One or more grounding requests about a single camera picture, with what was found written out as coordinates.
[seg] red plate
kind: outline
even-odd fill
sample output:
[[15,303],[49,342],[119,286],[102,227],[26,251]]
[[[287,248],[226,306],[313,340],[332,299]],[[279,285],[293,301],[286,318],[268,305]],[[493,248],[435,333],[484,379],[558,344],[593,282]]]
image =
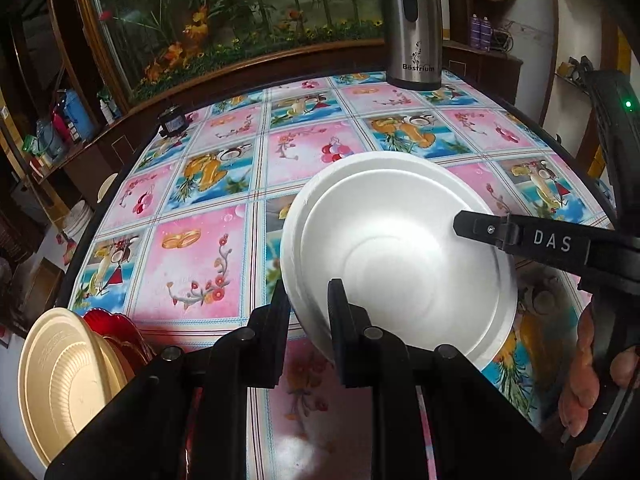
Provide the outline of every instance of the red plate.
[[91,330],[118,346],[134,373],[153,359],[154,352],[127,316],[92,308],[82,317]]

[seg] pink tablecloth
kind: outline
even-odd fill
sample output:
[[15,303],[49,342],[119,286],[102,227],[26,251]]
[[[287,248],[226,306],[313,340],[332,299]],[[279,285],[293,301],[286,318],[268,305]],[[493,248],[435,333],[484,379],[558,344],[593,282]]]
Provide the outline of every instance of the pink tablecloth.
[[[471,86],[450,73],[437,92],[384,79],[272,87],[194,112],[180,139],[156,137],[111,203],[70,308],[123,312],[158,346],[211,345],[269,302],[296,193],[327,165],[370,150],[445,166],[496,214],[608,224],[560,157]],[[483,373],[539,426],[554,410],[589,298],[575,277],[530,262],[518,264],[518,281],[513,331]],[[369,392],[338,384],[292,314],[279,386],[249,394],[249,476],[368,479],[370,415]],[[428,433],[426,445],[430,453]]]

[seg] aquarium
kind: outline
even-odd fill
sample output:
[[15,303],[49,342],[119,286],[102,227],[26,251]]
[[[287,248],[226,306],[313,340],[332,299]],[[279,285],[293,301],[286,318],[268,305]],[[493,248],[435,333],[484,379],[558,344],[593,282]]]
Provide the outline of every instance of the aquarium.
[[92,0],[132,102],[270,52],[382,37],[380,0]]

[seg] blue bottle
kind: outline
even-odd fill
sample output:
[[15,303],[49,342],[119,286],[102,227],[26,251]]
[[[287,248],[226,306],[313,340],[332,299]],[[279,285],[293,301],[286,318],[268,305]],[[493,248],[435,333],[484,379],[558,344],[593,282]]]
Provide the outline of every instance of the blue bottle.
[[65,115],[73,122],[83,140],[91,140],[96,126],[82,106],[78,92],[73,89],[66,91]]
[[473,48],[480,48],[480,20],[476,14],[469,23],[469,45]]
[[494,33],[494,29],[491,26],[491,22],[484,17],[484,20],[480,22],[480,50],[489,52],[491,48],[491,35]]

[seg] red bottle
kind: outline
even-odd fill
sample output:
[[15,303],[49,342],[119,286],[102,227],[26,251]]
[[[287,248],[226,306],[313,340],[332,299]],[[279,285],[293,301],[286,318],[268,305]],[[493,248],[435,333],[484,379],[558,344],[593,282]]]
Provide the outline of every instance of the red bottle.
[[73,146],[74,141],[71,137],[71,132],[69,131],[69,128],[66,127],[65,120],[60,116],[55,108],[51,113],[51,123],[58,132],[62,141],[69,146]]

